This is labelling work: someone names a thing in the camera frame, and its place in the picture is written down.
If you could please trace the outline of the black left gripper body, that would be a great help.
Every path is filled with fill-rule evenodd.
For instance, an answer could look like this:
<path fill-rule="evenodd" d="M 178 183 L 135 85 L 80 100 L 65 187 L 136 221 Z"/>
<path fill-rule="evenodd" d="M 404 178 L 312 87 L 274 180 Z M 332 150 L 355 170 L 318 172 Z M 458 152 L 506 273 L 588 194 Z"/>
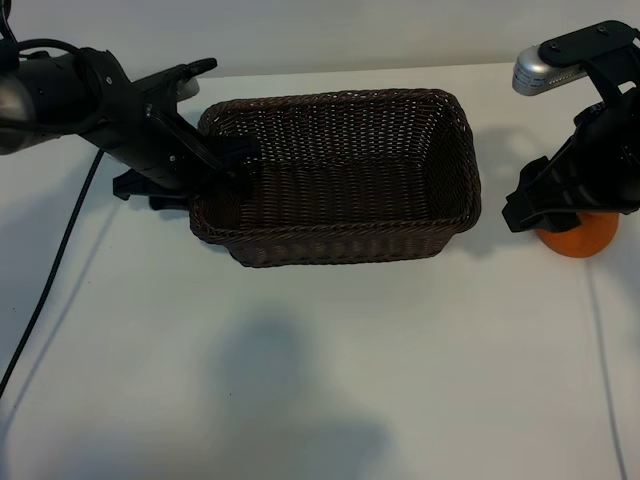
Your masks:
<path fill-rule="evenodd" d="M 205 58 L 179 64 L 137 81 L 108 51 L 82 50 L 87 69 L 102 83 L 102 119 L 82 138 L 129 170 L 145 176 L 168 176 L 188 183 L 192 196 L 216 181 L 226 169 L 223 142 L 204 136 L 177 111 L 187 84 L 217 67 Z"/>

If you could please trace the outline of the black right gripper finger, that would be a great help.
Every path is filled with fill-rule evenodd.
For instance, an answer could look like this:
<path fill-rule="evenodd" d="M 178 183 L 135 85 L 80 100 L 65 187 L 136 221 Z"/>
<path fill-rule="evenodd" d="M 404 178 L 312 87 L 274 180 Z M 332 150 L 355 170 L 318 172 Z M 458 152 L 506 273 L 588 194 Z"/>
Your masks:
<path fill-rule="evenodd" d="M 580 226 L 577 214 L 544 214 L 541 229 L 550 233 L 564 233 Z"/>

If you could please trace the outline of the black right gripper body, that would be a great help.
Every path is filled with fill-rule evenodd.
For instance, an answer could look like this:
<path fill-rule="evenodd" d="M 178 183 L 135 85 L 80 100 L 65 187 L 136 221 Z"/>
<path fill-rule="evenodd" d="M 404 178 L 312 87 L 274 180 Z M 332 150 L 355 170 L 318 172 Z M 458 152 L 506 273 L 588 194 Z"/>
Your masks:
<path fill-rule="evenodd" d="M 620 103 L 595 104 L 551 158 L 520 172 L 502 215 L 514 233 L 542 230 L 544 214 L 622 213 L 639 209 L 639 89 Z"/>

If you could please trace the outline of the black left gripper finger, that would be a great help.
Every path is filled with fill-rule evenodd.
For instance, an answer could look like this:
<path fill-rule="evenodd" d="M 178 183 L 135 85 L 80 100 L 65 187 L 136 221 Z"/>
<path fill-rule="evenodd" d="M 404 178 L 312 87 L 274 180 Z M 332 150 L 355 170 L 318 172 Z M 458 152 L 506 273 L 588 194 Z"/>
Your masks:
<path fill-rule="evenodd" d="M 149 177 L 130 169 L 113 179 L 112 191 L 123 201 L 128 201 L 132 196 L 145 197 L 150 208 L 155 211 L 186 211 L 189 209 L 193 188 L 172 177 Z"/>
<path fill-rule="evenodd" d="M 261 146 L 255 138 L 227 138 L 223 142 L 226 169 L 219 176 L 219 187 L 241 198 L 253 192 L 261 173 Z"/>

